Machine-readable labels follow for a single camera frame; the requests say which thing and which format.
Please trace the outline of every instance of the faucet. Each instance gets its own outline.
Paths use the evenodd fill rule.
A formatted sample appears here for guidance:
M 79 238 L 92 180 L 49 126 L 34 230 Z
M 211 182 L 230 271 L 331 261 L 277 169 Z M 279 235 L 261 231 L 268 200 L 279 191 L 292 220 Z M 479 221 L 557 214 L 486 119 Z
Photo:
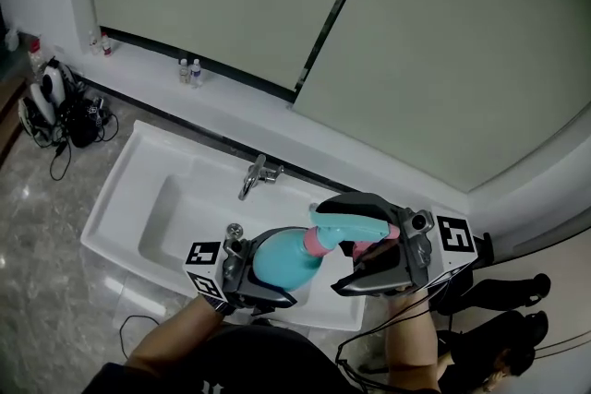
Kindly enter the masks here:
M 244 184 L 240 190 L 240 194 L 238 194 L 240 200 L 246 199 L 250 189 L 256 187 L 260 181 L 274 184 L 279 174 L 283 172 L 283 166 L 279 166 L 277 171 L 265 168 L 266 160 L 267 157 L 264 154 L 260 154 L 255 163 L 248 168 L 247 177 L 244 178 Z

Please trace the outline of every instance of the sink basin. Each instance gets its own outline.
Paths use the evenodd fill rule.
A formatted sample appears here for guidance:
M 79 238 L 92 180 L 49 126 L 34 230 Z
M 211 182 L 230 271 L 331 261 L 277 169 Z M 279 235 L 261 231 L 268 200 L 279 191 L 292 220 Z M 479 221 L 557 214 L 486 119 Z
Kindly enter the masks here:
M 273 228 L 309 227 L 308 210 L 335 194 L 282 174 L 238 192 L 249 161 L 136 122 L 82 233 L 82 243 L 149 281 L 196 296 L 183 271 L 193 242 L 222 241 L 230 223 L 252 239 Z M 318 328 L 359 330 L 364 297 L 342 297 L 331 284 L 350 274 L 340 248 L 317 276 L 293 292 L 297 304 L 266 317 Z

